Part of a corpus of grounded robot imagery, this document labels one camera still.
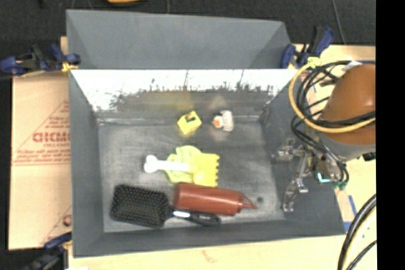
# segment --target black hairbrush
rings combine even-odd
[[[221,224],[221,219],[214,214],[175,211],[163,192],[129,185],[118,185],[114,188],[110,216],[116,221],[151,228],[163,227],[172,217],[204,226]]]

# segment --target gray box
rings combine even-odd
[[[280,22],[69,11],[69,52],[83,58],[70,74],[74,256],[343,234],[331,187],[307,179],[310,194],[295,213],[280,208],[297,164],[273,158],[291,136],[285,85],[294,71],[277,69],[287,44]],[[273,116],[264,125],[269,103]],[[211,126],[222,109],[234,114],[232,133]],[[190,110],[203,124],[185,137],[176,120]],[[222,217],[220,227],[173,218],[153,230],[113,221],[115,185],[172,199],[164,171],[145,174],[142,162],[181,145],[220,155],[218,186],[242,191],[258,209]]]

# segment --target small yellow block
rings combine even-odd
[[[202,122],[195,111],[192,111],[186,115],[183,115],[177,121],[178,127],[180,127],[181,131],[184,134],[193,132],[194,130],[199,128],[201,124],[202,124]]]

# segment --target yellow cable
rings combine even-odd
[[[307,70],[310,66],[313,66],[314,64],[319,64],[320,60],[317,61],[311,61],[305,65],[303,65],[301,68],[298,69],[297,73],[292,77],[291,81],[290,81],[290,85],[289,85],[289,99],[290,99],[290,103],[291,106],[294,110],[294,112],[297,114],[298,117],[300,117],[302,120],[304,120],[304,122],[314,128],[315,130],[321,131],[321,132],[325,132],[325,133],[345,133],[345,132],[350,132],[350,131],[354,131],[357,130],[361,127],[364,127],[370,123],[372,123],[373,121],[375,121],[375,117],[367,120],[367,121],[362,121],[359,122],[355,125],[350,125],[350,126],[344,126],[344,127],[340,127],[340,128],[329,128],[329,127],[323,127],[317,124],[312,123],[311,121],[307,120],[305,115],[299,110],[299,108],[297,107],[297,104],[294,100],[294,93],[293,93],[293,89],[294,89],[294,85],[298,79],[298,77],[301,75],[302,72],[304,72],[305,70]]]

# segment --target clamp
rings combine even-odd
[[[287,45],[282,53],[280,68],[286,69],[290,64],[295,68],[300,68],[307,63],[310,56],[319,58],[334,38],[335,34],[329,27],[315,27],[311,43],[308,47],[304,46],[301,52],[298,52],[294,45]]]
[[[48,241],[44,245],[44,250],[47,251],[42,256],[36,258],[29,265],[23,267],[21,270],[48,270],[52,268],[62,257],[65,258],[66,263],[66,251],[63,246],[66,242],[72,240],[72,233],[68,232],[62,234],[51,241]]]
[[[64,71],[80,64],[78,54],[64,55],[56,43],[51,44],[50,50],[51,54],[45,54],[38,45],[34,44],[28,53],[10,56],[0,61],[0,70],[19,77],[38,71]]]

